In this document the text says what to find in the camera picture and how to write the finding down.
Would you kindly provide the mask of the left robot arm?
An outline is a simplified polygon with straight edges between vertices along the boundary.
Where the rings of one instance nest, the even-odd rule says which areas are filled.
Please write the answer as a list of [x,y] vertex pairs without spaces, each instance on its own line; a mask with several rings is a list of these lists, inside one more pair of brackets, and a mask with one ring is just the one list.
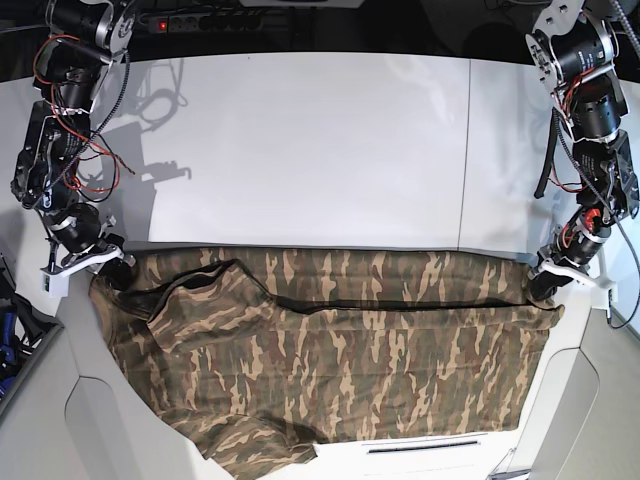
[[591,260],[613,227],[639,213],[639,182],[622,119],[629,106],[615,70],[620,52],[613,24],[639,45],[630,14],[635,1],[552,1],[540,11],[526,44],[552,103],[540,198],[561,146],[578,171],[578,208],[538,252],[526,292],[547,303],[561,287],[590,280]]

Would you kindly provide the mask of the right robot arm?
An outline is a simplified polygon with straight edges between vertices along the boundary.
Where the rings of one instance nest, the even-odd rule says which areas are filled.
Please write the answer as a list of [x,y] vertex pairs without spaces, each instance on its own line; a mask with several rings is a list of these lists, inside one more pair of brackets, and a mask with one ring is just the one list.
[[47,232],[49,258],[42,270],[46,288],[79,270],[121,262],[121,239],[108,234],[78,177],[84,154],[120,157],[100,136],[107,126],[91,122],[94,102],[112,67],[128,63],[138,4],[135,1],[50,1],[45,9],[49,36],[35,55],[34,86],[41,98],[32,106],[11,192],[35,211]]

